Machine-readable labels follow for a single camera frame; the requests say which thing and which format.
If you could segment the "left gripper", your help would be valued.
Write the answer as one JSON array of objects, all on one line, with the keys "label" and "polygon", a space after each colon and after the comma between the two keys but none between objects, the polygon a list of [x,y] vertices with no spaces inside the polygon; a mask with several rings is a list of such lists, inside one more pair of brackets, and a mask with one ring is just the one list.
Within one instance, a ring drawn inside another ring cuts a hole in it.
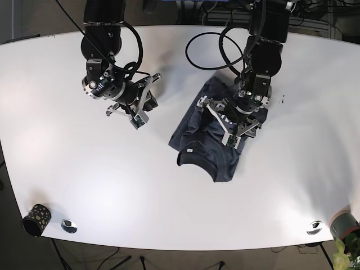
[{"label": "left gripper", "polygon": [[215,100],[208,96],[201,97],[197,106],[208,110],[224,130],[221,143],[228,147],[238,149],[242,138],[254,138],[257,129],[262,128],[264,115],[260,111],[244,114],[238,107],[232,106],[226,99]]}]

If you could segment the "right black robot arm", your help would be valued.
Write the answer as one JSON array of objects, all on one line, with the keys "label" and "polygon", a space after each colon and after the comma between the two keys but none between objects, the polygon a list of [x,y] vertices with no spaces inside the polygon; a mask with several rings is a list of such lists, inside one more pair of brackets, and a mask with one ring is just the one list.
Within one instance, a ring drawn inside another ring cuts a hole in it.
[{"label": "right black robot arm", "polygon": [[[114,102],[106,115],[124,115],[136,128],[145,125],[149,118],[146,112],[158,106],[150,91],[161,74],[144,74],[144,78],[133,82],[135,73],[143,60],[143,45],[137,31],[124,21],[125,1],[87,1],[84,10],[84,37],[81,52],[86,62],[86,76],[82,81],[85,93],[93,99]],[[122,40],[121,27],[125,26],[135,36],[138,59],[124,67],[115,64]]]}]

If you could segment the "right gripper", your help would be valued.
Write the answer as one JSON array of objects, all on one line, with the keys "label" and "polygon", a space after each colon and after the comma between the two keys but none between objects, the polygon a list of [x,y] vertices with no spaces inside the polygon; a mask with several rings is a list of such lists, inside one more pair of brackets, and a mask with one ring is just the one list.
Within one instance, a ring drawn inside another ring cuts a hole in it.
[{"label": "right gripper", "polygon": [[135,129],[145,125],[149,117],[146,112],[158,107],[158,102],[150,89],[154,82],[162,78],[160,73],[145,77],[137,82],[130,81],[123,94],[115,100],[115,104],[106,110],[106,116],[112,114],[128,118]]}]

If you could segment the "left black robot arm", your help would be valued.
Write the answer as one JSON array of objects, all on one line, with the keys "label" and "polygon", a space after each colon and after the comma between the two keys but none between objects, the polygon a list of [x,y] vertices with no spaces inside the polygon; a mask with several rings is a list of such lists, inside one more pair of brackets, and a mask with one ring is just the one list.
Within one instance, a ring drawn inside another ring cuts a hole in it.
[{"label": "left black robot arm", "polygon": [[282,65],[281,53],[287,40],[290,15],[295,1],[254,1],[249,37],[241,56],[230,61],[223,48],[226,34],[233,29],[227,26],[219,35],[219,50],[225,61],[224,68],[244,63],[241,72],[235,72],[237,90],[226,89],[221,100],[204,97],[199,107],[208,109],[224,130],[222,144],[238,148],[243,137],[255,137],[262,124],[254,113],[263,109],[272,95],[271,79]]}]

